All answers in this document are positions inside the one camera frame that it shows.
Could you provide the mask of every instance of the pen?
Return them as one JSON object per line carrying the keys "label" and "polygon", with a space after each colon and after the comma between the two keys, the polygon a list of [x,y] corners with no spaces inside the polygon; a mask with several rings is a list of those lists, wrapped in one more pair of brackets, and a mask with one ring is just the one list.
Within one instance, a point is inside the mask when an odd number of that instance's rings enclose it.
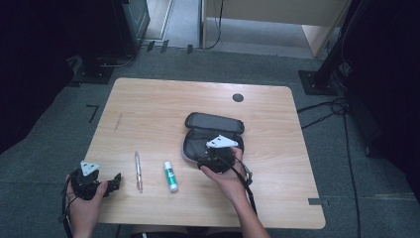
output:
{"label": "pen", "polygon": [[136,167],[137,167],[137,188],[140,192],[143,192],[143,180],[142,180],[142,169],[140,168],[140,157],[139,153],[136,152],[134,155],[136,159]]}

